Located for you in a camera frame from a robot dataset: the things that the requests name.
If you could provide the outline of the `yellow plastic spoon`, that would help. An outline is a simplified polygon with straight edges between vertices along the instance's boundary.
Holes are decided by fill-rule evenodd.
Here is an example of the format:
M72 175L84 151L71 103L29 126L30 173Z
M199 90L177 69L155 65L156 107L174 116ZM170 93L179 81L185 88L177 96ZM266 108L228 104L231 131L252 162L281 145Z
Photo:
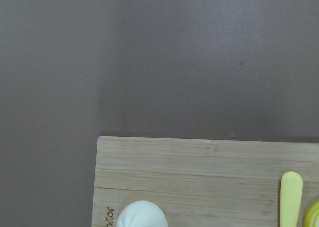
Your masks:
M280 182L280 226L296 227L299 218L303 180L294 171L286 172Z

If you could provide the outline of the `bamboo cutting board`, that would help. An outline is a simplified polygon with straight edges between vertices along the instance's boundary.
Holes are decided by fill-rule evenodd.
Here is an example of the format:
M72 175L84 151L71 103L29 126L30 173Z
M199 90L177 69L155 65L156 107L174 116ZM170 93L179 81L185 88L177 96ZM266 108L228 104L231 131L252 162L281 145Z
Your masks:
M124 207L149 200L171 227L276 227L288 171L303 179L303 215L319 198L317 144L102 136L92 226L113 227Z

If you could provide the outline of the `white steamed bun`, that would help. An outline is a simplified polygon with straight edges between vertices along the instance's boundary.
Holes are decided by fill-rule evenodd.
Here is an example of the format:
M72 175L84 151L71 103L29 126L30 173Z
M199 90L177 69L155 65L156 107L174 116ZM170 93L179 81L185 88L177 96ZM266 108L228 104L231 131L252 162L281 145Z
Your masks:
M163 210L153 202L140 200L127 205L119 214L117 227L168 227Z

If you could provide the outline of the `yellow striped toy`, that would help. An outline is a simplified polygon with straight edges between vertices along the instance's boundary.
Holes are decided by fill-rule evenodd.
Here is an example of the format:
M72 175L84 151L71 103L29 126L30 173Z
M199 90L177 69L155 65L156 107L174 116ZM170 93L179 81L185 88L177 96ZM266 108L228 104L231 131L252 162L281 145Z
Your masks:
M307 209L303 218L303 227L319 227L319 201Z

